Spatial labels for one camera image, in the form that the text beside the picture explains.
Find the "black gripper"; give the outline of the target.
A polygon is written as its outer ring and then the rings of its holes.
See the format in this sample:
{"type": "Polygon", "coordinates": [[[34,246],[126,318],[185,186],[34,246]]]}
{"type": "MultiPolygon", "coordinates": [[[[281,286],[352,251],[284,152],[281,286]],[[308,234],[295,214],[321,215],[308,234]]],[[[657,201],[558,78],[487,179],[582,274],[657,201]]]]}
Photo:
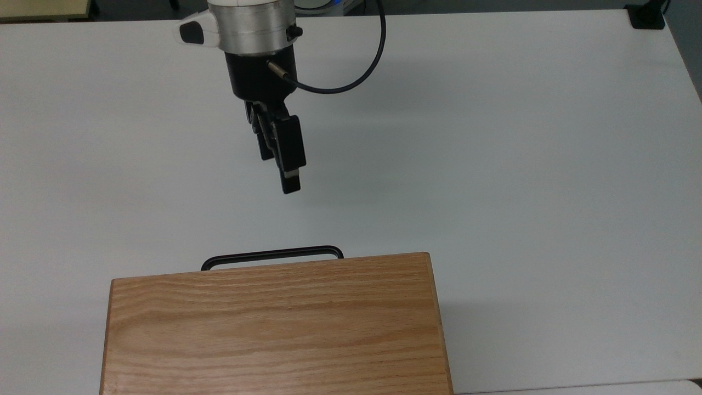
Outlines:
{"type": "Polygon", "coordinates": [[[307,164],[300,120],[291,115],[284,104],[271,107],[267,118],[265,108],[255,103],[280,103],[296,90],[268,66],[272,62],[295,77],[295,52],[280,50],[260,56],[226,53],[225,60],[233,93],[245,101],[247,120],[257,138],[261,159],[276,161],[284,194],[299,191],[300,168],[307,164]],[[270,147],[266,140],[267,128],[270,147]]]}

